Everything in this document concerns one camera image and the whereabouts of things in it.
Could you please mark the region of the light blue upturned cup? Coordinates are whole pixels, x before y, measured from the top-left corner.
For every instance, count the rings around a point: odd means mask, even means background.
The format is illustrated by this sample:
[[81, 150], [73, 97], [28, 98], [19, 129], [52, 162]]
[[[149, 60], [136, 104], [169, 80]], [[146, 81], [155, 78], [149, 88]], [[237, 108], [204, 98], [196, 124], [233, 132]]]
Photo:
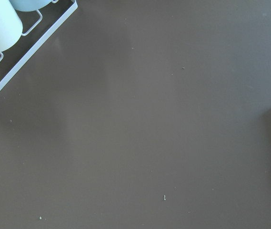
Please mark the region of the light blue upturned cup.
[[52, 0], [10, 0], [15, 10], [23, 12], [39, 10], [51, 2]]

